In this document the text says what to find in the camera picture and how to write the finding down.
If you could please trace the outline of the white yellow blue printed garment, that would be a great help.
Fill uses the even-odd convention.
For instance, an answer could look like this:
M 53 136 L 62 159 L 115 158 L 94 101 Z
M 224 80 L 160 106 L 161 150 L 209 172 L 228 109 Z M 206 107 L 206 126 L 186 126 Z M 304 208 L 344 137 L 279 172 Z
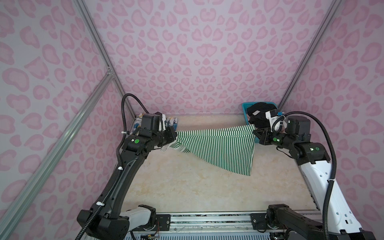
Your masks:
M 133 133 L 134 131 L 138 130 L 138 128 L 141 127 L 143 116 L 144 116 L 144 114 L 141 113 L 141 114 L 139 114 L 138 117 L 136 117 L 136 119 L 135 119 L 135 121 L 134 121 L 134 126 L 133 126 L 132 133 Z M 173 127 L 174 127 L 174 130 L 177 129 L 177 126 L 178 126 L 178 118 L 167 117 L 166 115 L 163 114 L 163 120 L 164 120 L 164 126 L 165 126 L 165 127 L 173 126 Z

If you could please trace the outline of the green white striped garment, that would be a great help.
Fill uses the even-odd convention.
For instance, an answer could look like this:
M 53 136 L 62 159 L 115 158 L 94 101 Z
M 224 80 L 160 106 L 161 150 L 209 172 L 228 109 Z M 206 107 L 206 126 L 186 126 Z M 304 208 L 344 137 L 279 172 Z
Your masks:
M 250 176 L 256 136 L 252 125 L 224 129 L 178 131 L 171 148 L 191 153 L 232 173 Z

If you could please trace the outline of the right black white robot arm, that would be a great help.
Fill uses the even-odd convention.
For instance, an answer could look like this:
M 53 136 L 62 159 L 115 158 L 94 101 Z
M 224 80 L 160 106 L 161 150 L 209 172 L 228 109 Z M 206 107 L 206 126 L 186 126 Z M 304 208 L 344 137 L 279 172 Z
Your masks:
M 271 229 L 287 227 L 307 240 L 373 240 L 372 232 L 363 229 L 346 202 L 336 181 L 336 164 L 320 143 L 311 142 L 309 131 L 277 133 L 255 130 L 261 145 L 286 149 L 294 159 L 307 184 L 310 195 L 322 212 L 321 222 L 299 214 L 285 204 L 269 205 L 266 225 Z

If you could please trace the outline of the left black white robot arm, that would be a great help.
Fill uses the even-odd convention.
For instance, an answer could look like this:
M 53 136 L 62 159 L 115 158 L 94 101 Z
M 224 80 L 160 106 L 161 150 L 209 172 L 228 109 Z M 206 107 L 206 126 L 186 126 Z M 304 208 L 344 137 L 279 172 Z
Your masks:
M 177 133 L 173 127 L 162 132 L 140 130 L 138 135 L 124 135 L 117 147 L 118 164 L 110 180 L 89 210 L 82 210 L 77 216 L 81 230 L 80 240 L 87 234 L 99 240 L 122 240 L 136 228 L 156 228 L 156 209 L 139 205 L 122 212 L 125 196 L 133 179 L 149 153 L 173 143 Z

